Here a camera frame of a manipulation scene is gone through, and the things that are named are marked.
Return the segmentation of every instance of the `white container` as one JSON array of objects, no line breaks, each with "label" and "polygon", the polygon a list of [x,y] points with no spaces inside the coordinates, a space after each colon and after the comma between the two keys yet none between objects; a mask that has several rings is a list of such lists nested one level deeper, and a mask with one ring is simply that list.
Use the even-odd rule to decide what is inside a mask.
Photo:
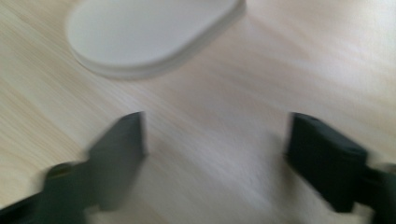
[{"label": "white container", "polygon": [[245,0],[86,0],[66,36],[94,73],[146,77],[183,62],[244,9]]}]

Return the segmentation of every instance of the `white object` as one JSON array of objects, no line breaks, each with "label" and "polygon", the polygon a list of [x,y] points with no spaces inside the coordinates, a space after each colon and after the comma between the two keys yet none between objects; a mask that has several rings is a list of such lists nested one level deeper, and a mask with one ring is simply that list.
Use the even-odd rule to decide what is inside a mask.
[{"label": "white object", "polygon": [[106,77],[145,77],[183,61],[245,0],[86,0],[70,14],[76,59]]}]

